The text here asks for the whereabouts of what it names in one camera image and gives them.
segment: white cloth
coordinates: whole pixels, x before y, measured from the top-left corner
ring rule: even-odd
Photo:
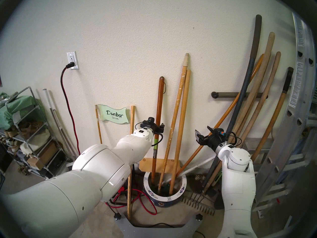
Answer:
[[[49,139],[49,130],[45,129],[42,133],[39,133],[32,137],[32,139],[28,142],[33,151],[38,150],[41,146],[43,146],[47,140]],[[26,145],[26,143],[22,143],[20,146],[22,153],[25,155],[32,154],[31,149]]]

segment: plug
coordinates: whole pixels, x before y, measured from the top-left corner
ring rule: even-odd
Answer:
[[[69,64],[66,65],[66,68],[71,68],[71,67],[74,67],[75,66],[75,63],[74,62],[71,62]]]

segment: white wall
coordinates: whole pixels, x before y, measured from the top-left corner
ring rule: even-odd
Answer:
[[[256,14],[262,15],[258,56],[265,50],[269,33],[276,34],[261,91],[275,53],[281,52],[269,98],[249,134],[261,137],[277,104],[286,69],[294,67],[296,54],[292,13],[275,0],[24,0],[0,35],[0,91],[11,94],[31,86],[47,108],[42,89],[51,90],[75,144],[60,87],[66,52],[75,50],[80,70],[67,70],[64,86],[83,151],[99,143],[95,104],[115,109],[134,104],[136,122],[155,117],[162,75],[167,90],[161,121],[166,130],[158,157],[163,158],[181,64],[189,52],[192,75],[180,156],[185,162],[198,147],[194,130],[207,134],[207,125],[213,127],[232,102],[214,100],[210,93],[241,88]],[[230,117],[222,124],[224,129]],[[57,134],[52,119],[49,121]],[[129,126],[101,122],[104,143],[114,147],[129,133]],[[170,158],[174,157],[177,131],[178,126]],[[204,147],[195,160],[210,155],[211,149]]]

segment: sign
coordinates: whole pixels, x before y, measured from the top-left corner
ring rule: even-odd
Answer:
[[[100,111],[100,120],[108,120],[118,124],[129,123],[125,107],[116,110],[106,105],[98,105],[98,108]]]

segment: wooden handle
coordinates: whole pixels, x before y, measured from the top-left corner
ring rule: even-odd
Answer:
[[[176,124],[179,103],[180,103],[180,99],[182,97],[182,92],[183,92],[183,87],[184,87],[184,82],[185,82],[185,77],[186,77],[187,65],[188,65],[188,54],[185,55],[185,58],[183,61],[182,75],[181,75],[181,78],[179,81],[179,87],[178,87],[175,108],[174,108],[174,113],[173,113],[173,118],[172,118],[171,130],[170,130],[170,134],[169,134],[168,140],[167,140],[167,146],[166,146],[165,157],[164,157],[164,164],[163,164],[163,168],[162,168],[162,172],[161,172],[161,176],[160,176],[160,180],[159,180],[159,184],[158,184],[158,193],[161,192],[161,187],[162,187],[163,177],[164,177],[165,168],[166,168],[166,164],[167,164],[168,154],[169,154],[170,148],[171,148],[171,142],[172,142],[172,138],[173,138],[173,134],[174,134],[174,128],[175,128],[175,124]]]
[[[243,127],[244,127],[246,121],[248,120],[248,117],[249,117],[249,115],[250,115],[250,113],[251,113],[251,110],[252,110],[253,105],[254,105],[254,102],[255,102],[255,98],[256,98],[256,97],[253,98],[253,100],[252,100],[252,102],[251,102],[251,104],[250,104],[250,106],[249,106],[249,109],[248,109],[247,113],[245,114],[245,116],[244,116],[244,118],[243,118],[243,120],[242,120],[242,123],[241,123],[240,127],[238,128],[238,130],[237,130],[237,132],[236,132],[236,136],[238,136],[238,137],[240,136],[241,131],[242,131],[242,129],[243,129]]]
[[[256,64],[256,67],[253,70],[252,76],[250,78],[250,81],[254,78],[255,74],[259,70],[263,60],[263,54],[258,60],[258,63]],[[228,109],[225,111],[225,113],[222,115],[222,117],[219,119],[218,123],[214,126],[214,128],[218,128],[221,123],[225,120],[225,118],[228,116],[228,114],[231,112],[231,110],[234,108],[235,104],[237,103],[239,99],[240,92],[238,93],[237,97],[234,99],[234,101],[231,103],[231,105],[228,107]],[[203,146],[199,146],[196,151],[192,154],[192,156],[186,161],[186,163],[182,166],[182,168],[177,172],[176,177],[179,176],[183,172],[183,170],[189,165],[189,163],[195,158],[195,156],[199,153],[199,151],[203,148]]]
[[[186,107],[187,107],[187,99],[188,99],[188,91],[189,91],[190,80],[191,80],[191,70],[187,70],[186,78],[185,78],[185,85],[184,85],[183,100],[182,100],[182,108],[181,108],[181,111],[180,111],[177,143],[176,143],[176,150],[175,150],[175,157],[174,157],[174,165],[173,165],[172,179],[171,179],[171,185],[170,185],[170,192],[169,192],[170,195],[173,194],[173,189],[174,189],[174,184],[175,184],[175,177],[176,177],[176,173],[177,173],[177,163],[178,163],[178,159],[179,159],[180,146],[182,144],[182,137],[183,137],[184,123],[185,123],[185,114],[186,114]]]
[[[155,122],[157,126],[160,126],[160,123],[161,123],[163,89],[164,89],[164,77],[161,76],[158,82],[158,102],[156,107],[156,122]],[[155,134],[154,144],[156,144],[158,141],[159,141],[159,135]],[[157,151],[158,151],[158,145],[155,145],[153,148],[153,161],[152,161],[152,174],[151,174],[152,184],[154,184],[154,178],[155,178]]]
[[[258,146],[256,147],[256,150],[255,152],[253,153],[252,157],[251,157],[251,160],[254,161],[256,159],[256,157],[258,156],[258,154],[260,153],[264,143],[266,142],[266,139],[268,138],[268,135],[270,134],[271,132],[271,129],[273,128],[276,120],[277,120],[277,117],[281,111],[281,108],[283,106],[283,103],[284,103],[284,100],[285,100],[285,97],[286,97],[286,94],[285,93],[281,93],[281,96],[280,96],[280,99],[277,103],[277,106],[275,108],[275,111],[273,113],[273,116],[271,118],[271,121],[270,123],[268,124],[268,127],[266,128],[265,132],[264,132],[264,135],[262,136],[262,139],[261,141],[259,142]]]
[[[102,144],[101,133],[100,133],[100,126],[99,126],[99,118],[98,118],[98,111],[97,111],[97,105],[95,105],[95,111],[96,111],[96,119],[97,119],[99,140],[100,140],[100,144]]]
[[[204,194],[206,194],[208,188],[210,187],[210,185],[212,184],[212,182],[214,181],[214,179],[216,178],[218,172],[221,170],[222,168],[222,161],[220,161],[215,169],[215,171],[212,173],[207,185],[204,188]]]
[[[245,128],[242,136],[241,136],[241,140],[242,140],[242,143],[239,145],[240,147],[242,147],[242,144],[245,140],[245,138],[247,137],[247,135],[249,134],[255,120],[257,119],[262,107],[263,107],[263,104],[265,102],[265,99],[266,99],[266,96],[268,94],[268,92],[270,91],[270,88],[271,88],[271,85],[274,81],[274,77],[275,77],[275,74],[276,74],[276,71],[277,71],[277,68],[278,68],[278,65],[280,63],[280,59],[281,59],[281,52],[277,52],[276,55],[275,55],[275,60],[274,60],[274,63],[273,63],[273,67],[272,67],[272,71],[271,71],[271,75],[268,79],[268,82],[265,86],[265,89],[263,91],[263,95],[258,103],[258,105],[256,106],[256,109],[247,125],[247,127]]]
[[[134,114],[135,114],[135,106],[131,106],[130,134],[133,134],[133,131],[134,131]],[[130,175],[128,176],[128,200],[127,200],[128,220],[131,219],[131,185],[132,185],[131,174],[132,174],[132,166],[130,166]]]
[[[259,73],[256,77],[256,80],[255,80],[253,86],[252,86],[250,95],[248,96],[247,101],[245,102],[245,105],[244,105],[242,111],[240,111],[239,117],[235,123],[233,130],[232,130],[234,133],[236,133],[237,130],[239,129],[239,127],[240,127],[252,101],[253,101],[254,96],[258,93],[258,90],[261,86],[266,68],[268,66],[268,61],[270,60],[274,39],[275,39],[275,34],[273,32],[271,32],[268,36],[268,42],[266,44],[266,49],[265,49],[265,53],[263,56],[262,65],[260,66],[260,69],[259,69]],[[232,141],[233,141],[233,137],[231,136],[230,140],[228,140],[228,142],[232,142]]]

